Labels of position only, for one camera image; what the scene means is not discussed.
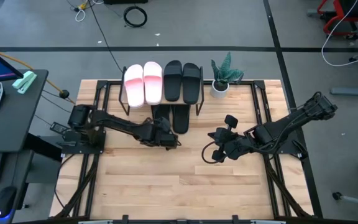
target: black desk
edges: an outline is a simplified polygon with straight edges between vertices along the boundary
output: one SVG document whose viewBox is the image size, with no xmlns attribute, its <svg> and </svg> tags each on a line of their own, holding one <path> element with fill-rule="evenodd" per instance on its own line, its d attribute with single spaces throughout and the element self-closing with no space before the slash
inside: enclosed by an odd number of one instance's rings
<svg viewBox="0 0 358 224">
<path fill-rule="evenodd" d="M 37 78 L 25 94 L 19 94 L 11 86 L 14 81 L 3 82 L 5 96 L 0 107 L 0 152 L 4 153 L 4 163 L 0 178 L 0 191 L 13 185 L 17 188 L 14 209 L 11 214 L 0 219 L 0 223 L 12 222 L 17 208 L 27 190 L 26 178 L 35 152 L 60 159 L 60 149 L 28 133 L 32 118 L 38 105 L 47 70 L 34 70 Z"/>
<path fill-rule="evenodd" d="M 5 96 L 0 107 L 0 152 L 22 150 L 32 117 L 48 77 L 47 70 L 34 70 L 37 78 L 25 94 L 12 87 L 14 80 L 2 82 Z"/>
</svg>

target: potted plant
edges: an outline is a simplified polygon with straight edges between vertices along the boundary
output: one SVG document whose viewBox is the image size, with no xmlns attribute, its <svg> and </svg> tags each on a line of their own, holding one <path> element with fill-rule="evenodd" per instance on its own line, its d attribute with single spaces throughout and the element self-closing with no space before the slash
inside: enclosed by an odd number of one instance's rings
<svg viewBox="0 0 358 224">
<path fill-rule="evenodd" d="M 215 98 L 224 98 L 229 83 L 242 77 L 244 72 L 238 69 L 230 69 L 231 54 L 227 53 L 226 58 L 223 60 L 222 66 L 218 68 L 214 60 L 211 60 L 212 69 L 214 71 L 214 81 L 212 82 L 211 95 Z"/>
</svg>

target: desk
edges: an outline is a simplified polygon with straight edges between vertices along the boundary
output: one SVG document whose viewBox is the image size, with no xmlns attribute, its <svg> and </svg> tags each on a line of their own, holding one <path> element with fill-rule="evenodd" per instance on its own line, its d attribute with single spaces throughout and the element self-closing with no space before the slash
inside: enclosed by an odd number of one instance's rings
<svg viewBox="0 0 358 224">
<path fill-rule="evenodd" d="M 26 94 L 22 95 L 11 86 L 14 80 L 3 82 L 5 96 L 0 107 L 0 152 L 4 153 L 2 173 L 0 177 L 0 191 L 8 186 L 15 186 L 17 194 L 14 209 L 9 217 L 0 223 L 10 223 L 15 208 L 21 207 L 26 190 L 26 178 L 34 152 L 38 152 L 38 138 L 28 134 L 31 121 L 48 76 L 47 70 L 34 70 L 38 75 Z"/>
<path fill-rule="evenodd" d="M 97 80 L 82 80 L 78 104 L 93 104 L 96 83 Z M 288 110 L 280 80 L 265 80 L 265 85 L 272 119 L 286 116 Z M 129 215 L 130 220 L 230 220 L 232 215 L 240 219 L 273 218 L 260 154 L 247 154 L 237 161 L 226 159 L 223 164 L 216 165 L 205 164 L 201 159 L 202 148 L 211 142 L 207 133 L 225 126 L 227 114 L 239 120 L 235 131 L 240 133 L 257 124 L 250 88 L 232 85 L 227 97 L 221 100 L 212 98 L 209 88 L 211 86 L 204 87 L 205 101 L 199 116 L 192 106 L 189 131 L 179 135 L 182 146 L 177 149 L 166 151 L 141 146 L 131 136 L 106 129 L 91 219 L 121 219 L 123 215 Z M 102 105 L 103 95 L 102 92 L 99 105 Z M 131 110 L 126 116 L 118 95 L 119 86 L 112 86 L 108 113 L 136 123 L 151 117 L 150 106 Z M 212 151 L 213 147 L 208 149 L 206 157 L 210 158 Z M 60 171 L 57 194 L 63 203 L 77 188 L 82 158 L 82 155 L 74 156 Z M 308 213 L 313 214 L 301 162 L 289 155 L 280 158 L 288 190 Z M 277 190 L 276 193 L 283 215 L 281 196 Z M 85 210 L 86 195 L 85 190 L 80 215 Z M 54 199 L 50 215 L 61 209 Z"/>
</svg>

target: white pot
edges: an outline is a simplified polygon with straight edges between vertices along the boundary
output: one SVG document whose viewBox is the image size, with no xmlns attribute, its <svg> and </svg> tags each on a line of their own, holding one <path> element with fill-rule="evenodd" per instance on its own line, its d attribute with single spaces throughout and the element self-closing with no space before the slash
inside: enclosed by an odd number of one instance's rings
<svg viewBox="0 0 358 224">
<path fill-rule="evenodd" d="M 229 84 L 227 84 L 227 88 L 224 91 L 219 91 L 215 89 L 215 80 L 212 82 L 212 88 L 210 91 L 211 96 L 215 98 L 224 98 L 226 96 L 227 90 L 229 89 Z"/>
</svg>

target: white cable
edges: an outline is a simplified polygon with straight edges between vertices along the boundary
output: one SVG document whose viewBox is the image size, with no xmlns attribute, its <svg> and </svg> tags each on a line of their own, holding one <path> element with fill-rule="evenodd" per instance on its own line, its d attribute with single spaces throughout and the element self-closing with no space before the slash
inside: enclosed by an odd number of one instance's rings
<svg viewBox="0 0 358 224">
<path fill-rule="evenodd" d="M 101 2 L 98 2 L 98 0 L 92 0 L 93 1 L 93 3 L 95 3 L 95 4 L 103 4 L 104 3 L 104 1 L 101 1 Z"/>
<path fill-rule="evenodd" d="M 82 19 L 78 19 L 78 15 L 80 15 L 81 12 L 84 13 L 84 17 L 82 17 Z M 77 12 L 77 15 L 75 15 L 75 21 L 81 22 L 81 21 L 83 21 L 83 20 L 85 19 L 85 16 L 86 16 L 85 11 L 82 10 L 82 9 L 80 9 L 80 10 Z"/>
<path fill-rule="evenodd" d="M 334 65 L 334 64 L 331 64 L 327 61 L 326 57 L 324 56 L 324 48 L 329 40 L 329 38 L 331 37 L 331 35 L 333 34 L 334 30 L 336 29 L 336 27 L 352 12 L 353 8 L 356 6 L 358 0 L 355 1 L 354 5 L 351 7 L 351 9 L 349 10 L 349 12 L 343 17 L 343 19 L 341 19 L 341 21 L 338 22 L 338 24 L 336 24 L 336 26 L 333 28 L 333 30 L 329 33 L 328 37 L 327 37 L 327 40 L 326 42 L 324 43 L 323 47 L 321 48 L 321 55 L 323 56 L 323 59 L 324 61 L 330 65 L 330 66 L 334 66 L 334 67 L 342 67 L 342 66 L 346 66 L 346 65 L 351 65 L 353 63 L 356 63 L 358 62 L 358 60 L 354 61 L 354 62 L 349 62 L 349 63 L 346 63 L 346 64 L 343 64 L 343 65 Z"/>
</svg>

